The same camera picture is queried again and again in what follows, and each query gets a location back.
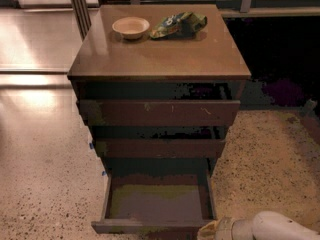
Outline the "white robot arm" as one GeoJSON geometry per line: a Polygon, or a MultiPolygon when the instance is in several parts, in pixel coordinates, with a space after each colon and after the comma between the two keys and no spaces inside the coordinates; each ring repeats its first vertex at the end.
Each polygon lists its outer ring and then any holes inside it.
{"type": "Polygon", "coordinates": [[[252,219],[224,217],[199,229],[197,240],[320,240],[320,233],[273,211],[252,219]]]}

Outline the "white and yellow gripper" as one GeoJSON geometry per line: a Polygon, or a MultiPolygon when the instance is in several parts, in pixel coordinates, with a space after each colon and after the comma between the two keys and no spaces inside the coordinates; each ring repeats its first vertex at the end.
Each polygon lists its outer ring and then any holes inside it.
{"type": "Polygon", "coordinates": [[[234,222],[235,219],[231,217],[213,220],[199,229],[197,240],[233,240],[232,227],[234,222]]]}

